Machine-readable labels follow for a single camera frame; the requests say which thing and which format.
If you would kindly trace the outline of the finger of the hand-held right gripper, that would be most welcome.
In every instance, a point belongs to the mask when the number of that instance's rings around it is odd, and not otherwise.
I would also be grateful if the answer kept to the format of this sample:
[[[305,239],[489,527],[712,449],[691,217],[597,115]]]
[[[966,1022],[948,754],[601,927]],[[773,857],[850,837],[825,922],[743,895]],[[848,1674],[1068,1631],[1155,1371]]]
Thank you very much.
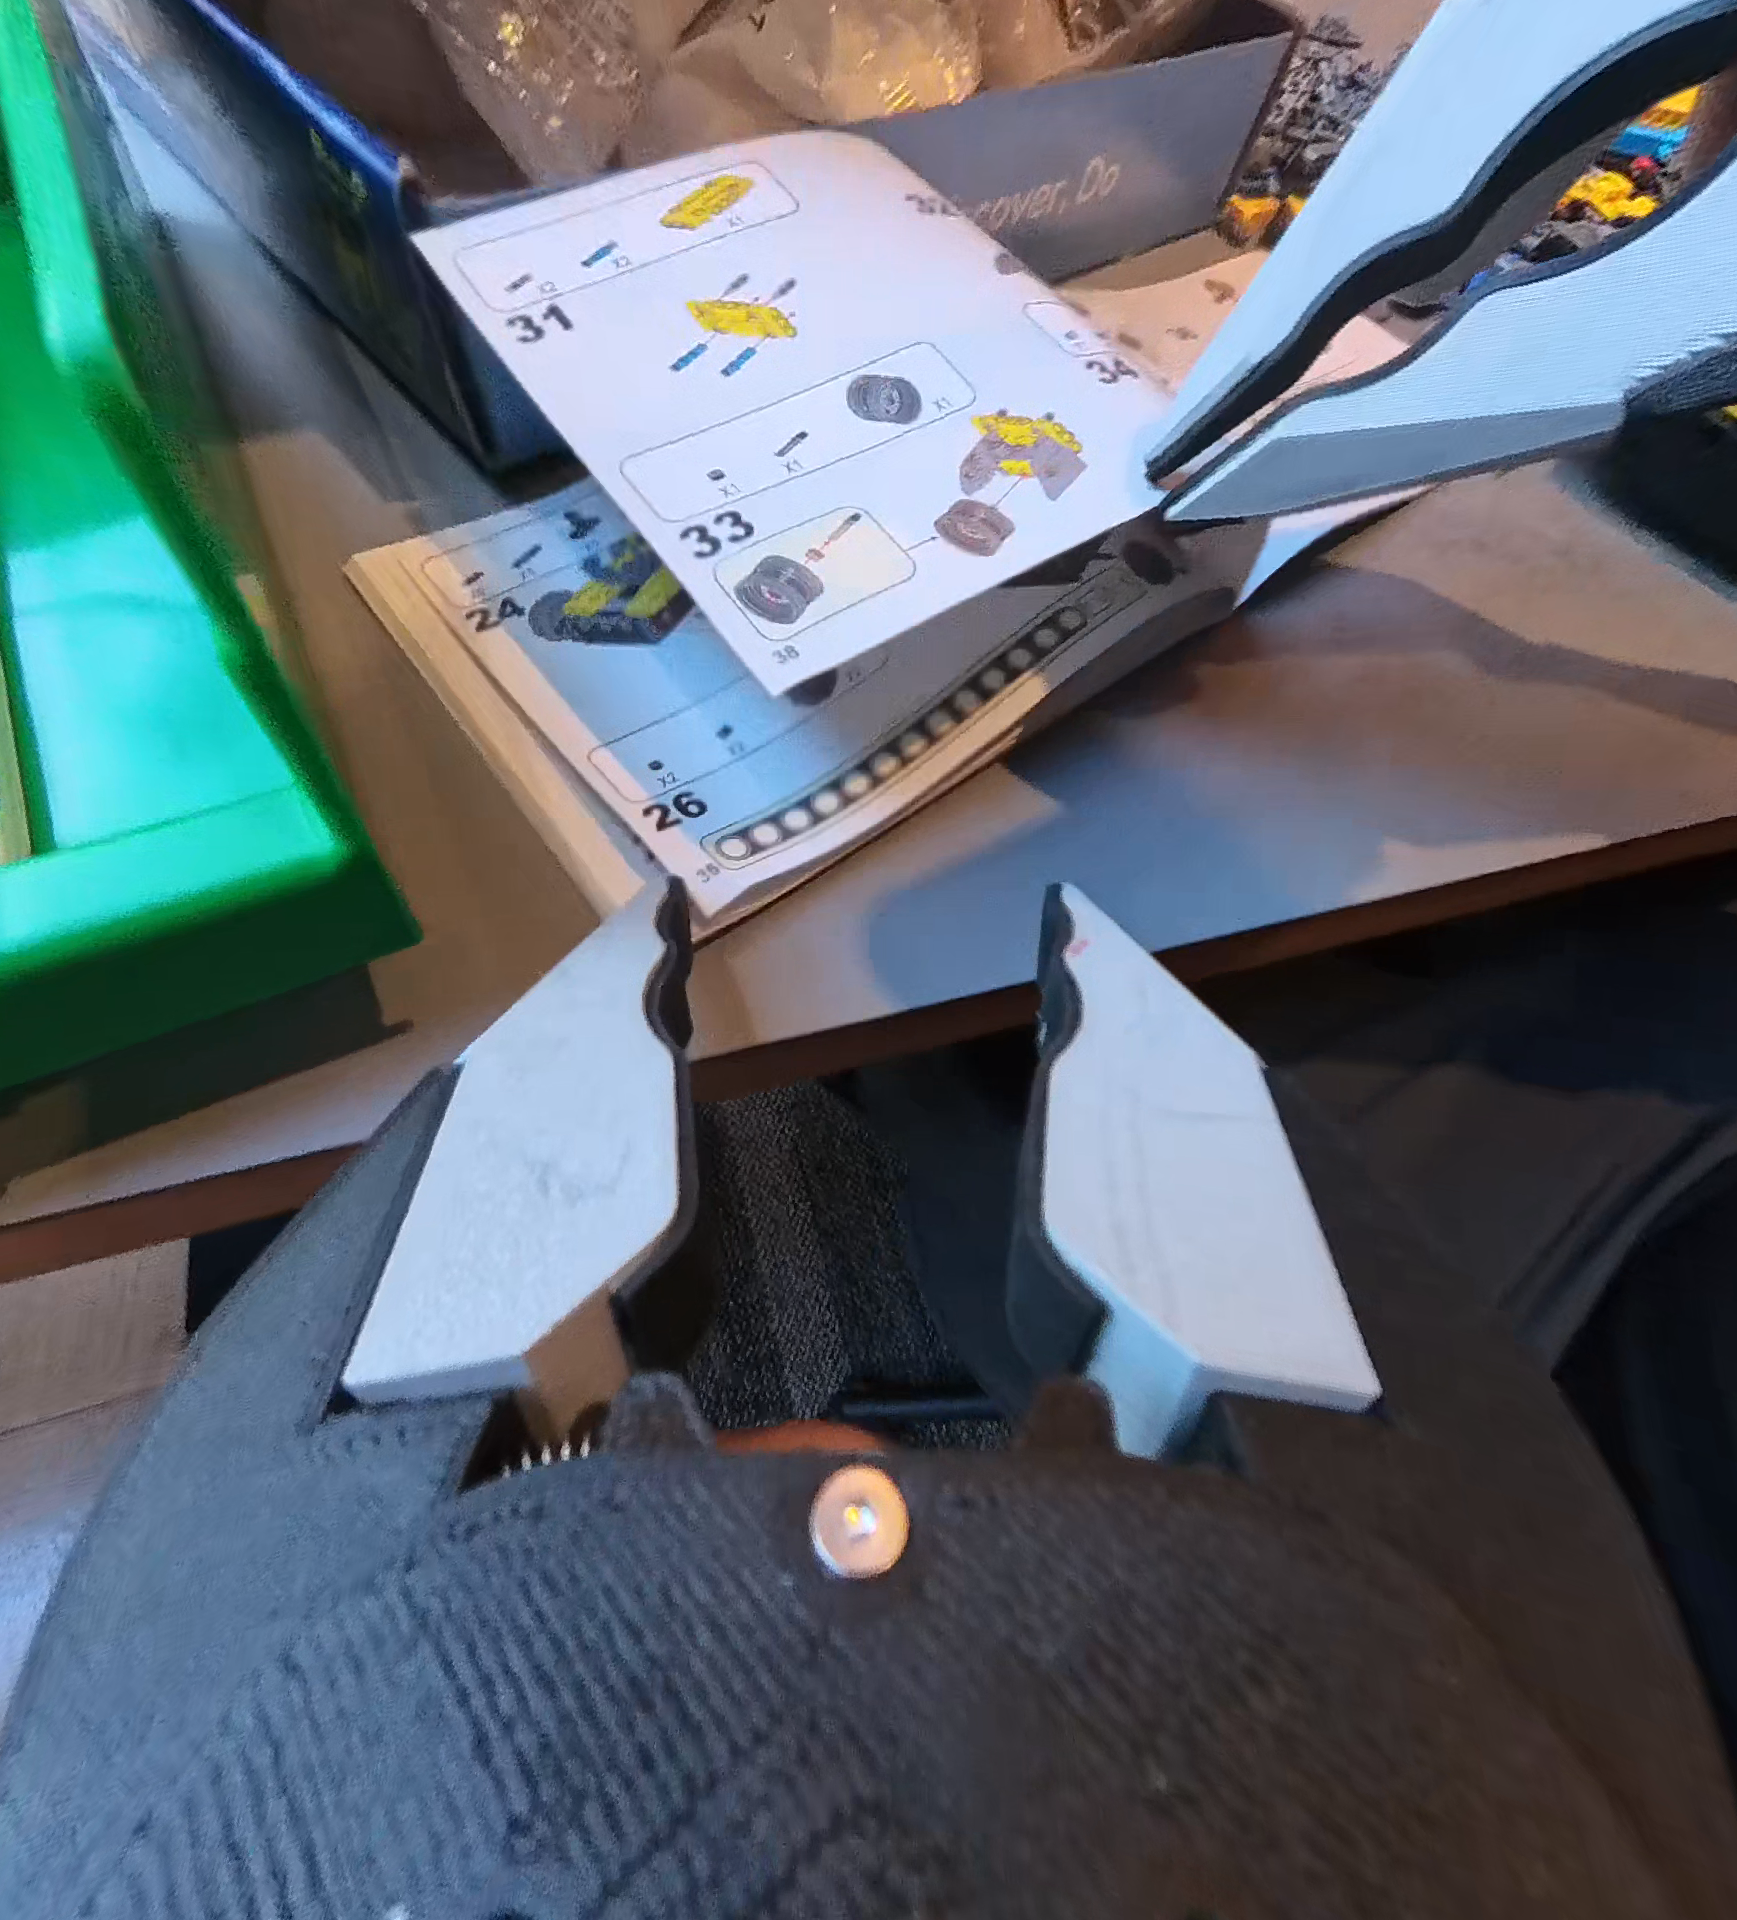
[[[1737,4],[1441,4],[1187,372],[1154,482],[1282,399],[1373,303],[1451,268],[1593,137],[1737,60]]]
[[[1586,449],[1648,376],[1732,334],[1737,142],[1640,230],[1496,280],[1375,372],[1278,404],[1166,520],[1275,520]]]

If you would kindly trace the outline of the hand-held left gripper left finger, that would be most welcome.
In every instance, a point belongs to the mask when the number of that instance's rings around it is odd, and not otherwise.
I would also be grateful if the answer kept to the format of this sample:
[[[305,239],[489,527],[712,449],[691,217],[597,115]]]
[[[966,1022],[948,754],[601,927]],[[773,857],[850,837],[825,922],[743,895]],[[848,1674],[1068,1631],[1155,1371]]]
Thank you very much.
[[[453,1067],[340,1373],[357,1405],[522,1393],[574,1428],[629,1378],[614,1302],[694,1223],[687,895],[645,886]]]

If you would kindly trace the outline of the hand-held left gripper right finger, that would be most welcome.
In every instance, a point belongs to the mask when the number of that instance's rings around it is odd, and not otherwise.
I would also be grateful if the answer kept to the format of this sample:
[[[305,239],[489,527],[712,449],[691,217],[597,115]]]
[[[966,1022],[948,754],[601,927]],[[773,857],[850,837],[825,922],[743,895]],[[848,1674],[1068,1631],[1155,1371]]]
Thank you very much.
[[[1007,1331],[1122,1457],[1216,1452],[1221,1405],[1382,1436],[1382,1378],[1262,1060],[1101,905],[1046,892]]]

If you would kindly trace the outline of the pile of grey bricks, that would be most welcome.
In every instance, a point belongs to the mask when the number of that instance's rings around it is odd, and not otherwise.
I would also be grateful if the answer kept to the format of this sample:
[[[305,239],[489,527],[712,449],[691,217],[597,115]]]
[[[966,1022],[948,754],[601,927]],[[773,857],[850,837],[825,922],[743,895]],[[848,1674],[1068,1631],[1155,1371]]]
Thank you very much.
[[[1409,41],[1397,41],[1373,60],[1357,17],[1334,11],[1310,20],[1218,210],[1216,231],[1228,248],[1280,244],[1406,51]],[[1637,227],[1677,191],[1698,103],[1699,86],[1670,93],[1562,162],[1555,183],[1530,183],[1534,214],[1503,210],[1506,238],[1483,235],[1475,263],[1388,296],[1388,309],[1423,320],[1490,276],[1571,261]]]

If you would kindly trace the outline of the white instruction booklet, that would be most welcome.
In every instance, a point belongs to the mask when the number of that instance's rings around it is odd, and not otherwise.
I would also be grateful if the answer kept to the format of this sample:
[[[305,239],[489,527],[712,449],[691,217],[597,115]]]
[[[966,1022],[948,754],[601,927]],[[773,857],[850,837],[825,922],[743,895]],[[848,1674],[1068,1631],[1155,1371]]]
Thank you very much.
[[[1101,327],[860,137],[419,252],[581,476],[346,578],[564,860],[591,806],[698,939],[1412,496],[1173,527],[1141,452],[1249,268]]]

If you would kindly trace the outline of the black mesh chair seat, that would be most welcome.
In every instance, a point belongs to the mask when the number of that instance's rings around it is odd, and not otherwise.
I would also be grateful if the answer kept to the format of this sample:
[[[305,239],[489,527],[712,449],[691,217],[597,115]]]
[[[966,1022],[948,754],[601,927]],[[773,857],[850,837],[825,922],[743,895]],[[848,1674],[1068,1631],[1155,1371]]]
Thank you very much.
[[[928,1316],[903,1166],[818,1084],[694,1109],[716,1302],[687,1359],[709,1428],[853,1422],[914,1450],[998,1450],[989,1411]]]

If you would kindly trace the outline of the dark blue cardboard box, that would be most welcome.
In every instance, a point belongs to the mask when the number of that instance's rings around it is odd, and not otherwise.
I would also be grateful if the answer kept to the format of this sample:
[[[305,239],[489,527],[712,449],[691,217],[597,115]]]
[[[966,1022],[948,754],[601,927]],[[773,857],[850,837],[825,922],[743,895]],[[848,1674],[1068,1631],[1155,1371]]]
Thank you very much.
[[[413,238],[528,191],[449,62],[436,106],[336,91],[268,29],[282,4],[66,4],[116,106],[140,118],[382,376],[482,472],[560,449],[436,292]],[[845,124],[1046,280],[1208,230],[1294,20],[1216,4],[1162,60]]]

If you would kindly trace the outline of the clear plastic bag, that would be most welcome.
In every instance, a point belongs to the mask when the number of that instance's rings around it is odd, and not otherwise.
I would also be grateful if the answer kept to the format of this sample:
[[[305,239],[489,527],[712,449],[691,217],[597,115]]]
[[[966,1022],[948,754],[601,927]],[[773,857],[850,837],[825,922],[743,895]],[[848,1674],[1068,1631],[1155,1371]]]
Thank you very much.
[[[1182,51],[1213,4],[413,4],[518,173],[566,186]]]

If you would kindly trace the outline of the green plastic bin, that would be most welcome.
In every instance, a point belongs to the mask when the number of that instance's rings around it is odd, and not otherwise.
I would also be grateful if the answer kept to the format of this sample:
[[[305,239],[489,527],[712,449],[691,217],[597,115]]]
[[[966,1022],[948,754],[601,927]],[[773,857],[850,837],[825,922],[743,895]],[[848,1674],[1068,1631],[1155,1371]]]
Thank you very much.
[[[391,1036],[419,927],[262,629],[160,217],[62,4],[0,4],[0,1122],[66,1151]]]

